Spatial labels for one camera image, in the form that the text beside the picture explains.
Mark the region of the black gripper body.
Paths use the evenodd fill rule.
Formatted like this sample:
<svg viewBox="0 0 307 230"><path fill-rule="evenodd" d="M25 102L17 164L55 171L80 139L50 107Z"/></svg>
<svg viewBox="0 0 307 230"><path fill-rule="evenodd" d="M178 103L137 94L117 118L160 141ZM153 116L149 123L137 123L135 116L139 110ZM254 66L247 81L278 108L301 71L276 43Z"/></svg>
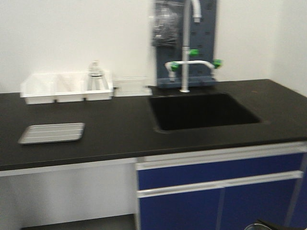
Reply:
<svg viewBox="0 0 307 230"><path fill-rule="evenodd" d="M261 219L257 219L256 223L265 225L266 227L270 228L271 230L287 230L288 228L282 225L278 225L272 222L264 221Z"/></svg>

